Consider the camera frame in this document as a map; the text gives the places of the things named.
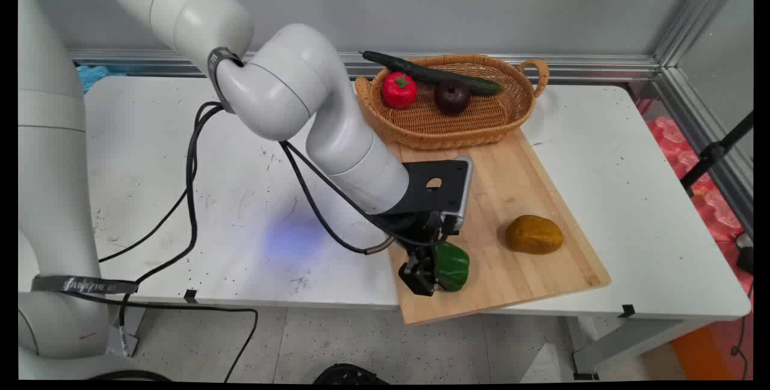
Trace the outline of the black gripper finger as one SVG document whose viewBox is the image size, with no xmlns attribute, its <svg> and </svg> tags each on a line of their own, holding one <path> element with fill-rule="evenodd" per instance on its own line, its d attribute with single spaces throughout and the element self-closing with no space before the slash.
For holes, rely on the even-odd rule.
<svg viewBox="0 0 770 390">
<path fill-rule="evenodd" d="M 407 261 L 399 268 L 399 277 L 415 295 L 432 297 L 436 290 L 436 262 L 430 250 L 407 253 Z"/>
</svg>

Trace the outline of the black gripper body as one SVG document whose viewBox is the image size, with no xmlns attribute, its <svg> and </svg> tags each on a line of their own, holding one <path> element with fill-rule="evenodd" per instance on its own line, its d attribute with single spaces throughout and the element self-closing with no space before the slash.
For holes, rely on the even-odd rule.
<svg viewBox="0 0 770 390">
<path fill-rule="evenodd" d="M 446 235 L 441 234 L 443 220 L 438 211 L 413 212 L 412 214 L 388 214 L 377 215 L 376 221 L 387 228 L 387 237 L 376 248 L 377 253 L 387 248 L 396 248 L 400 250 L 401 261 L 406 263 L 408 259 L 414 257 L 420 263 L 435 264 L 436 257 L 433 247 L 414 246 L 410 243 L 398 245 L 397 240 L 391 238 L 391 232 L 401 235 L 408 240 L 419 243 L 439 243 L 446 239 Z"/>
</svg>

